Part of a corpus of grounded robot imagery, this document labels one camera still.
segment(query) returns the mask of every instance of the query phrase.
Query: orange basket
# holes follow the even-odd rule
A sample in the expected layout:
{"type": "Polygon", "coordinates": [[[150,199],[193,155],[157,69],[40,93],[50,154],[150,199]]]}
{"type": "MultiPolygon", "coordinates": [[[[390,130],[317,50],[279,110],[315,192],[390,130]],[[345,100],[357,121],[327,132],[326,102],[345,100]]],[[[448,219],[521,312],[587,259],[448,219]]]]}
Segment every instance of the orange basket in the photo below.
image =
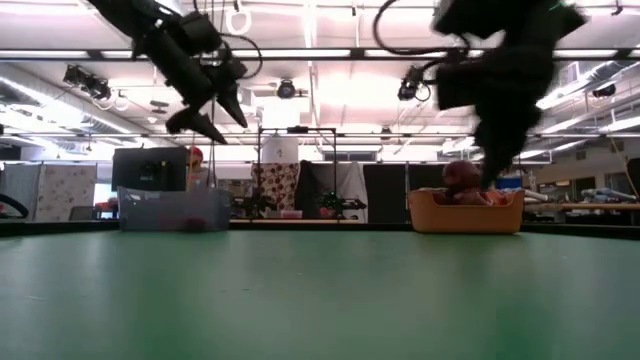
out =
{"type": "Polygon", "coordinates": [[[507,205],[439,205],[430,190],[409,193],[413,229],[420,233],[513,234],[520,231],[524,191],[507,194],[507,205]]]}

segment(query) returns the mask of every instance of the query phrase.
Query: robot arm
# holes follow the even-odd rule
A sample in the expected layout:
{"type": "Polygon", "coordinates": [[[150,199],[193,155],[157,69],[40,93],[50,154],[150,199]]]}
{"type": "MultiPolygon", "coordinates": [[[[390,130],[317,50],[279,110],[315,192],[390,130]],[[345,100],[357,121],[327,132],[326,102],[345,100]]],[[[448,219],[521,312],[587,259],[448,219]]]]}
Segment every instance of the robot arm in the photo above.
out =
{"type": "Polygon", "coordinates": [[[247,68],[233,58],[206,15],[181,16],[153,0],[89,0],[100,14],[132,40],[133,59],[146,55],[182,96],[186,107],[167,121],[167,130],[189,129],[226,144],[222,134],[200,109],[213,98],[241,126],[247,120],[237,100],[236,81],[247,68]],[[195,57],[219,52],[222,63],[203,65],[195,57]]]}
{"type": "Polygon", "coordinates": [[[486,189],[523,150],[527,132],[542,117],[536,103],[553,80],[556,44],[586,20],[558,0],[442,0],[433,29],[462,38],[465,47],[396,50],[386,47],[377,31],[382,12],[396,1],[387,0],[375,18],[376,42],[399,55],[446,51],[444,58],[407,76],[412,83],[437,86],[440,110],[474,106],[480,119],[474,137],[484,150],[482,187],[486,189]],[[487,39],[499,31],[505,35],[498,47],[480,57],[469,56],[466,36],[487,39]],[[435,65],[435,79],[425,80],[424,72],[435,65]]]}

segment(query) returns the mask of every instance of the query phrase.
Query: desk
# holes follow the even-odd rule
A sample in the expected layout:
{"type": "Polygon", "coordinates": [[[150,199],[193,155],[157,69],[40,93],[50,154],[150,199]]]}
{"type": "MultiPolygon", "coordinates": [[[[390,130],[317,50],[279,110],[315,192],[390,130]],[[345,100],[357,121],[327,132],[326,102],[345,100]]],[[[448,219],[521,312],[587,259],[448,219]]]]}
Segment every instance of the desk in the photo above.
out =
{"type": "Polygon", "coordinates": [[[4,238],[0,358],[636,360],[639,257],[531,233],[4,238]]]}

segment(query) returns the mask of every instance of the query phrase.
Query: person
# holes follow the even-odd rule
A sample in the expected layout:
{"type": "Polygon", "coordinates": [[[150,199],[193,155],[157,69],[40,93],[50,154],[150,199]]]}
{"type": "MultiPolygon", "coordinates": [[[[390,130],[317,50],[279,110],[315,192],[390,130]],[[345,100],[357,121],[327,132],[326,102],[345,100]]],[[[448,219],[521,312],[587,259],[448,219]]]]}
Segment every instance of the person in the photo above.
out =
{"type": "Polygon", "coordinates": [[[193,146],[189,150],[189,158],[187,164],[189,166],[189,190],[193,189],[206,189],[211,183],[211,176],[209,169],[202,166],[204,156],[202,150],[193,146]]]}
{"type": "Polygon", "coordinates": [[[436,203],[441,205],[506,205],[507,198],[500,191],[481,191],[482,173],[467,160],[456,160],[447,164],[442,171],[446,189],[434,194],[436,203]]]}

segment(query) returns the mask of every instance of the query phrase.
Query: metal frame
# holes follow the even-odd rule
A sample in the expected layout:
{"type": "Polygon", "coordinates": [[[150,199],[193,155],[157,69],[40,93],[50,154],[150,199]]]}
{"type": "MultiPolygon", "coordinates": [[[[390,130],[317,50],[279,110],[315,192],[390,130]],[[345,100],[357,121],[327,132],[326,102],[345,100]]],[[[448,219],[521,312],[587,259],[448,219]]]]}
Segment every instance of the metal frame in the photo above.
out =
{"type": "MultiPolygon", "coordinates": [[[[472,133],[395,133],[395,134],[379,134],[379,133],[339,133],[335,131],[335,128],[322,128],[322,129],[334,129],[334,137],[336,138],[354,138],[354,139],[364,139],[364,138],[431,138],[431,139],[444,139],[444,138],[465,138],[468,136],[473,136],[472,133]]],[[[249,138],[259,138],[260,133],[222,133],[225,138],[230,139],[249,139],[249,138]]],[[[285,137],[298,137],[298,138],[322,138],[324,137],[321,133],[308,133],[308,134],[289,134],[289,133],[278,133],[280,136],[285,137]]],[[[567,132],[557,132],[557,133],[530,133],[527,134],[530,138],[536,139],[599,139],[599,138],[613,138],[613,139],[629,139],[629,138],[640,138],[640,132],[614,132],[614,133],[591,133],[591,134],[576,134],[576,133],[567,133],[567,132]]],[[[129,134],[73,134],[73,133],[30,133],[30,132],[5,132],[4,135],[0,135],[0,139],[11,139],[13,137],[16,138],[29,138],[29,137],[56,137],[56,138],[148,138],[148,139],[158,139],[158,138],[166,138],[166,139],[193,139],[193,134],[183,133],[183,134],[165,134],[165,133],[129,133],[129,134]]],[[[205,136],[196,134],[196,139],[208,139],[205,136]]]]}
{"type": "Polygon", "coordinates": [[[300,137],[300,135],[308,135],[309,132],[312,132],[318,137],[325,138],[323,131],[328,131],[333,134],[333,191],[334,193],[338,193],[338,138],[336,128],[309,128],[309,127],[294,127],[294,128],[258,128],[258,191],[261,191],[262,187],[262,135],[267,133],[272,136],[274,135],[290,135],[292,137],[300,137]]]}
{"type": "MultiPolygon", "coordinates": [[[[437,51],[442,48],[426,48],[437,51]]],[[[421,50],[404,48],[399,50],[421,50]]],[[[489,48],[475,48],[471,57],[481,56],[489,48]]],[[[258,61],[255,49],[233,49],[233,55],[241,61],[258,61]]],[[[424,55],[394,55],[380,48],[265,48],[261,49],[262,61],[420,61],[443,58],[445,52],[424,55]]],[[[566,48],[556,49],[555,61],[608,61],[640,60],[640,48],[566,48]]],[[[203,57],[205,61],[220,60],[217,52],[203,57]]],[[[149,62],[145,56],[139,62],[149,62]]],[[[130,49],[0,49],[0,62],[131,62],[130,49]]]]}

